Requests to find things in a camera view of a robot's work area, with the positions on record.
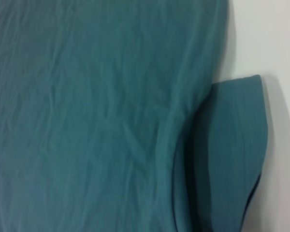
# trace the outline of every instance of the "white wall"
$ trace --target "white wall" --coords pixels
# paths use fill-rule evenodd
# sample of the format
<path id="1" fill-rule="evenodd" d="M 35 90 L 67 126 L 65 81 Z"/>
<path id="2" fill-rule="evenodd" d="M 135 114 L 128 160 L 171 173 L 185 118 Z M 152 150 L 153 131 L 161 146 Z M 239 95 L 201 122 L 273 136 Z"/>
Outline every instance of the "white wall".
<path id="1" fill-rule="evenodd" d="M 231 0 L 225 59 L 216 81 L 261 74 L 269 144 L 244 232 L 290 232 L 290 0 Z"/>

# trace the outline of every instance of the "wall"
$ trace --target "wall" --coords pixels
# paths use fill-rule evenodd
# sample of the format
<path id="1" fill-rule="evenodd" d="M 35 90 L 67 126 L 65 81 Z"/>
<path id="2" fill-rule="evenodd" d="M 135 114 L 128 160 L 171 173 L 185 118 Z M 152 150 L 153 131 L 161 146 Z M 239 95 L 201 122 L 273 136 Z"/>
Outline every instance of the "wall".
<path id="1" fill-rule="evenodd" d="M 216 81 L 261 74 L 269 144 L 244 232 L 290 232 L 290 0 L 233 0 Z"/>

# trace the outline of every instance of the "teal fabric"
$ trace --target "teal fabric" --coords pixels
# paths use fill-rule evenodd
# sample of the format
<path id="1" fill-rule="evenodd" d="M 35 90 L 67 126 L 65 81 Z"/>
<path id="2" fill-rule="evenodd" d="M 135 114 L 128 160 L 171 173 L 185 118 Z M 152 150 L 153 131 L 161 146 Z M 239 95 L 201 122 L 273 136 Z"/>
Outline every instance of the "teal fabric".
<path id="1" fill-rule="evenodd" d="M 214 84 L 194 118 L 185 150 L 189 197 L 196 198 L 190 208 L 199 217 L 198 230 L 241 231 L 266 146 L 260 76 Z"/>
<path id="2" fill-rule="evenodd" d="M 184 142 L 226 21 L 227 0 L 0 0 L 0 231 L 191 231 Z"/>

